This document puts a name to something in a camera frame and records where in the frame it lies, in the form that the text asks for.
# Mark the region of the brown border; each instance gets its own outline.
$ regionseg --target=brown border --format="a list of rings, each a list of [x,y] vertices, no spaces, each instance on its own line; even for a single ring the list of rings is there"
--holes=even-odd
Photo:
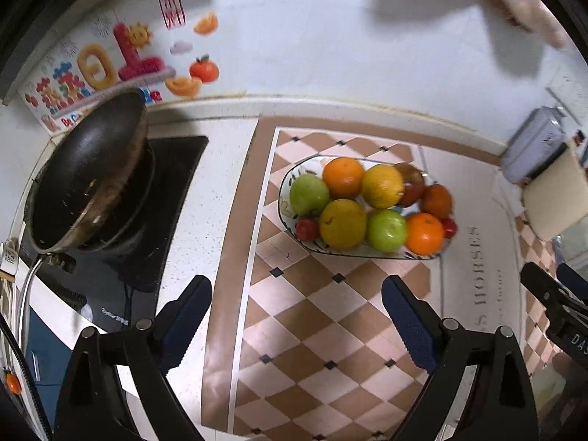
[[[324,129],[406,141],[434,147],[492,165],[498,156],[439,137],[359,122],[300,117],[261,117],[255,129],[234,195],[216,276],[202,376],[202,424],[227,431],[234,345],[251,236],[273,135],[279,126]]]

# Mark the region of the checkered tablecloth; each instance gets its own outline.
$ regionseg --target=checkered tablecloth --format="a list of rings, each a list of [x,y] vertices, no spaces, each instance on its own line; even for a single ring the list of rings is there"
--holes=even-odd
[[[519,233],[519,246],[525,261],[536,263],[555,278],[556,262],[553,243],[539,240],[531,230],[524,213],[518,216],[514,222]],[[529,291],[525,290],[525,293],[527,317],[523,357],[529,375],[533,376],[547,366],[555,354],[561,350],[545,336],[545,330],[549,326],[545,308]]]
[[[421,165],[417,148],[406,143],[279,132],[249,289],[233,432],[272,441],[389,439],[427,374],[413,364],[382,306],[381,283],[401,275],[426,299],[429,266],[437,261],[335,257],[294,241],[277,215],[279,186],[296,162],[317,153]]]

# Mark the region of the wok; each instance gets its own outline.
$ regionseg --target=wok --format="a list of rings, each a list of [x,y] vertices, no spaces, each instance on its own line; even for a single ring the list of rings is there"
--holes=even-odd
[[[26,229],[36,260],[26,275],[17,341],[26,353],[31,284],[43,262],[71,250],[104,225],[147,139],[143,92],[127,90],[94,107],[55,149],[28,195]]]

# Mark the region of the green apple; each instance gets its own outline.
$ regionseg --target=green apple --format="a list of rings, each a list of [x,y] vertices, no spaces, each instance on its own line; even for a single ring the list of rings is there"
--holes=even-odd
[[[302,174],[290,187],[290,205],[299,217],[317,217],[328,203],[327,184],[313,174]]]
[[[406,221],[391,209],[375,210],[367,219],[367,243],[382,252],[395,252],[408,236]]]

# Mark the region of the lemon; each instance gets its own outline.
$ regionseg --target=lemon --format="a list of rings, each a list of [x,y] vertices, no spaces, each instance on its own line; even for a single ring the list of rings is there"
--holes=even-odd
[[[378,164],[363,175],[362,196],[374,209],[395,206],[403,194],[404,180],[394,166]]]
[[[357,245],[365,237],[366,227],[366,213],[354,200],[334,200],[320,214],[320,236],[333,248],[351,248]]]

